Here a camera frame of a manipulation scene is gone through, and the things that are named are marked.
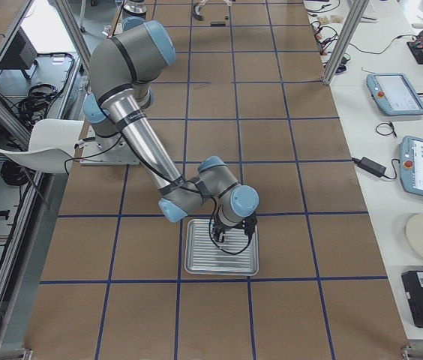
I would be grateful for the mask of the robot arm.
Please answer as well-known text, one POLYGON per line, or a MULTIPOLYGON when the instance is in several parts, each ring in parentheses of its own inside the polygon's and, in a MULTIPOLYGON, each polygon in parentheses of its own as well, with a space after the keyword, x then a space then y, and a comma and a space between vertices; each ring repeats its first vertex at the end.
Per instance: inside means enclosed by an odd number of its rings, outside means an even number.
POLYGON ((148 169, 162 197, 158 205, 172 223, 214 200, 211 240, 218 244, 230 229, 255 233, 259 195, 241 184, 229 167, 211 156, 187 180, 178 171, 143 109, 151 96, 149 83, 176 59, 173 42, 157 21, 140 19, 133 28, 103 40, 89 62, 89 81, 100 110, 148 169))

